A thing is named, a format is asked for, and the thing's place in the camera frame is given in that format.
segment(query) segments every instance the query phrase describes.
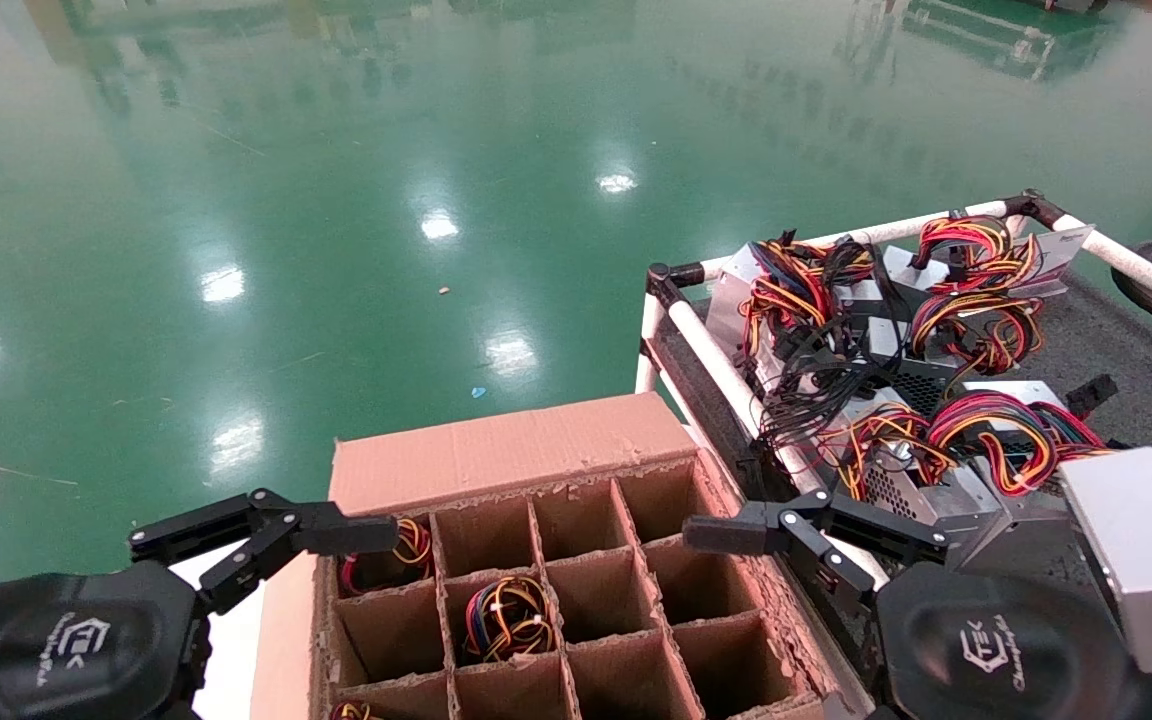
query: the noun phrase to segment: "cardboard compartment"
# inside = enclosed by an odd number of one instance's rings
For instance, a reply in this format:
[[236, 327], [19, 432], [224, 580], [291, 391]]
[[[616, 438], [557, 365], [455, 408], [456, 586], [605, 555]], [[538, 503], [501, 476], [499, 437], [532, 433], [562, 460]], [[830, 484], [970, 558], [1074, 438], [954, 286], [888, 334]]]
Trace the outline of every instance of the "cardboard compartment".
[[371, 717], [394, 720], [450, 720], [447, 703], [447, 673], [419, 675], [389, 683], [342, 688], [335, 703], [351, 702], [371, 707]]
[[708, 720], [738, 715], [795, 695], [768, 646], [758, 612], [673, 628]]
[[456, 670], [461, 720], [566, 720], [558, 652]]
[[[416, 516], [412, 520], [429, 532], [429, 516]], [[407, 553], [407, 547], [403, 547], [402, 552]], [[343, 559], [335, 560], [335, 573], [338, 574], [335, 575], [335, 579], [338, 579], [338, 583], [340, 583], [339, 574], [343, 562]], [[397, 588], [397, 585], [427, 579], [422, 577], [420, 568], [403, 564], [393, 552], [372, 552], [366, 555], [359, 555], [353, 568], [355, 568], [353, 570], [353, 584], [362, 592], [372, 591], [372, 589]], [[433, 578], [433, 558], [430, 560], [430, 568], [429, 577]], [[356, 594], [361, 593], [348, 592], [342, 583], [339, 597], [355, 597]]]
[[756, 609], [732, 558], [691, 551], [682, 544], [682, 536], [650, 544], [643, 552], [660, 585], [669, 624]]
[[449, 578], [475, 570], [508, 570], [531, 564], [526, 499], [486, 500], [435, 515]]
[[[487, 570], [467, 575], [464, 578], [448, 579], [447, 585], [445, 585], [447, 588], [447, 623], [450, 632], [452, 654], [456, 666], [472, 667], [480, 664], [479, 659], [470, 657], [465, 652], [465, 638], [470, 634], [468, 632], [468, 626], [465, 624], [465, 606], [470, 602], [470, 598], [473, 597], [473, 593], [479, 592], [480, 589], [487, 588], [490, 584], [500, 578], [511, 577], [511, 575], [515, 575], [515, 577], [536, 579], [538, 583], [540, 582], [540, 574], [535, 568], [526, 568], [524, 571], [518, 573]], [[551, 624], [554, 624], [554, 614], [556, 614], [556, 612], [558, 611], [554, 609], [553, 606], [550, 606]], [[493, 664], [495, 662], [488, 662], [486, 665]]]
[[570, 484], [532, 498], [545, 560], [562, 560], [630, 541], [628, 515], [611, 483]]
[[545, 566], [558, 593], [558, 617], [567, 643], [579, 643], [652, 628], [630, 548]]
[[335, 611], [358, 659], [357, 665], [342, 664], [340, 685], [379, 683], [444, 668], [433, 579], [338, 600]]
[[687, 516], [712, 514], [696, 488], [691, 471], [691, 468], [681, 468], [621, 480], [621, 493], [639, 541], [676, 536], [682, 532], [682, 521]]
[[691, 689], [661, 632], [568, 647], [585, 720], [700, 720]]

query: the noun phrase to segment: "ventilation grille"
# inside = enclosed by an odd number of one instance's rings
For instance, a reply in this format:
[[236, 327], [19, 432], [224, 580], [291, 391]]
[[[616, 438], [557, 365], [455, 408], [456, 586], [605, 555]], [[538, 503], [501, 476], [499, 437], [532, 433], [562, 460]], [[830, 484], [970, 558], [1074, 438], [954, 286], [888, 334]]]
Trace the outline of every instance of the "ventilation grille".
[[910, 373], [896, 373], [892, 388], [904, 399], [916, 414], [931, 418], [945, 397], [945, 378], [927, 378]]
[[915, 520], [914, 509], [905, 501], [905, 497], [902, 497], [896, 490], [896, 484], [892, 483], [886, 470], [873, 465], [869, 467], [865, 470], [865, 488], [872, 500], [887, 503], [893, 514], [900, 515], [902, 518]]

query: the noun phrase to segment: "white metal frame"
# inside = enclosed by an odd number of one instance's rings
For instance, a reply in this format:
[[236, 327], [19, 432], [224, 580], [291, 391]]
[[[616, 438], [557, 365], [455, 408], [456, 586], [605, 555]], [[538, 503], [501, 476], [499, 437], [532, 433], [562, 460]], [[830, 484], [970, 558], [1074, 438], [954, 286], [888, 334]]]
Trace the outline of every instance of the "white metal frame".
[[[964, 211], [969, 215], [1003, 218], [1009, 223], [1018, 219], [1023, 220], [1020, 215], [1009, 215], [1009, 202], [1007, 200], [983, 202], [979, 205], [968, 206]], [[949, 213], [950, 211], [946, 210], [940, 211], [940, 213], [896, 220], [893, 223], [870, 225], [867, 228], [858, 228], [854, 229], [854, 232], [826, 234], [826, 236], [799, 242], [813, 247], [833, 247], [844, 236], [851, 236], [859, 242], [888, 242], [915, 236], [923, 228], [923, 225], [931, 222], [931, 220], [946, 218]], [[1064, 229], [1079, 228], [1083, 225], [1078, 218], [1064, 213], [1056, 220], [1053, 220], [1051, 229], [1054, 232], [1064, 232]], [[1120, 243], [1111, 240], [1106, 234], [1092, 232], [1089, 234], [1087, 240], [1083, 242], [1082, 249], [1091, 252], [1091, 255], [1096, 255], [1097, 258], [1106, 260], [1113, 268], [1132, 278], [1134, 281], [1137, 281], [1152, 291], [1152, 263], [1142, 258], [1142, 256], [1138, 256], [1132, 250], [1120, 245]], [[718, 279], [719, 270], [727, 264], [727, 260], [728, 258], [714, 258], [700, 262], [699, 265], [704, 270], [705, 282], [712, 282], [714, 279]], [[643, 309], [642, 338], [644, 343], [650, 344], [657, 338], [660, 320], [666, 314], [676, 325], [679, 333], [684, 338], [687, 344], [691, 346], [691, 350], [695, 351], [696, 357], [698, 357], [700, 364], [705, 367], [705, 372], [710, 374], [710, 378], [713, 378], [719, 391], [723, 393], [727, 404], [736, 414], [742, 427], [750, 438], [757, 438], [760, 434], [759, 426], [763, 417], [763, 403], [753, 394], [748, 384], [745, 384], [744, 379], [741, 378], [741, 374], [736, 372], [732, 359], [728, 359], [727, 354], [722, 351], [722, 348], [719, 348], [713, 336], [705, 329], [704, 323], [696, 314], [690, 302], [672, 302], [667, 309], [652, 291], [646, 293]], [[653, 361], [647, 355], [641, 354], [634, 392], [654, 391], [658, 377], [660, 377], [660, 373], [653, 365]], [[682, 411], [684, 411], [687, 419], [695, 425], [695, 416], [689, 406], [689, 397], [680, 395], [679, 388], [672, 378], [664, 377], [662, 379], [669, 395], [675, 399]], [[790, 473], [795, 487], [799, 492], [813, 492], [824, 487], [823, 480], [820, 480], [809, 462], [795, 448], [780, 448], [780, 450], [776, 450], [776, 458], [781, 461], [781, 464]], [[870, 575], [873, 575], [877, 582], [876, 588], [887, 581], [886, 573], [879, 568], [877, 561], [867, 552], [846, 546], [841, 541], [834, 543], [851, 560], [856, 561], [856, 564], [863, 566]]]

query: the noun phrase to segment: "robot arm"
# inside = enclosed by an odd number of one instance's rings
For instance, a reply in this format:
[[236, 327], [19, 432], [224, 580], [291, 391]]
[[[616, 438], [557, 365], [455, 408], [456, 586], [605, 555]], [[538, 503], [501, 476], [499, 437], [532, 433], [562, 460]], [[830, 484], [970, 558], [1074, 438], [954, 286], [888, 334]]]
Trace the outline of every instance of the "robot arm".
[[[243, 538], [198, 591], [168, 569]], [[132, 564], [122, 571], [0, 584], [0, 720], [194, 720], [211, 614], [232, 611], [302, 551], [393, 551], [397, 525], [259, 488], [137, 530], [129, 543]]]
[[[823, 529], [905, 569], [874, 589]], [[735, 518], [692, 516], [684, 541], [785, 553], [801, 583], [872, 619], [882, 670], [870, 720], [1152, 719], [1152, 674], [1105, 607], [1033, 579], [947, 570], [932, 528], [820, 492], [749, 502]]]

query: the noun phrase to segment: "cardboard box flap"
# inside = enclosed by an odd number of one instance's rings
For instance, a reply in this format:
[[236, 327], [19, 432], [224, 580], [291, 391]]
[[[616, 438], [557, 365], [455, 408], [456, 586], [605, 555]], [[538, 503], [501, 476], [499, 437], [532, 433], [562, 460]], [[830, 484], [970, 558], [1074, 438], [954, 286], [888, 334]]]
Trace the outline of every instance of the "cardboard box flap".
[[604, 397], [338, 442], [329, 498], [387, 511], [694, 453], [654, 393]]

